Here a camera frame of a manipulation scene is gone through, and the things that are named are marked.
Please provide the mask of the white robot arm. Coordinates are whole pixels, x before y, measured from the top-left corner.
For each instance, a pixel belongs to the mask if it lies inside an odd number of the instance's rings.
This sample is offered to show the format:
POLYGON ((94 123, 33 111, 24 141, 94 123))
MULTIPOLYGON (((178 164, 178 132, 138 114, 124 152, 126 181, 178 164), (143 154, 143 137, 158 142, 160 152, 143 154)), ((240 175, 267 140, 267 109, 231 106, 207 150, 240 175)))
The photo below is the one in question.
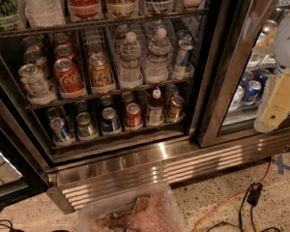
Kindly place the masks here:
POLYGON ((290 113, 290 13, 280 22, 274 42, 275 60, 285 68, 271 75, 263 92, 253 127, 259 132, 275 130, 290 113))

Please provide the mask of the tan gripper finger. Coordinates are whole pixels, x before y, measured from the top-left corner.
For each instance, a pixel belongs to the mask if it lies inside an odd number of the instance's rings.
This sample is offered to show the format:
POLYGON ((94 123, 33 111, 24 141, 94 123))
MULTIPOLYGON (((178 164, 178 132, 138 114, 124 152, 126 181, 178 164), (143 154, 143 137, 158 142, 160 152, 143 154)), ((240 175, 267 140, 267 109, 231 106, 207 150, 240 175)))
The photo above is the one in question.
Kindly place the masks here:
POLYGON ((289 113, 290 70, 268 78, 253 127, 259 132, 276 130, 289 113))

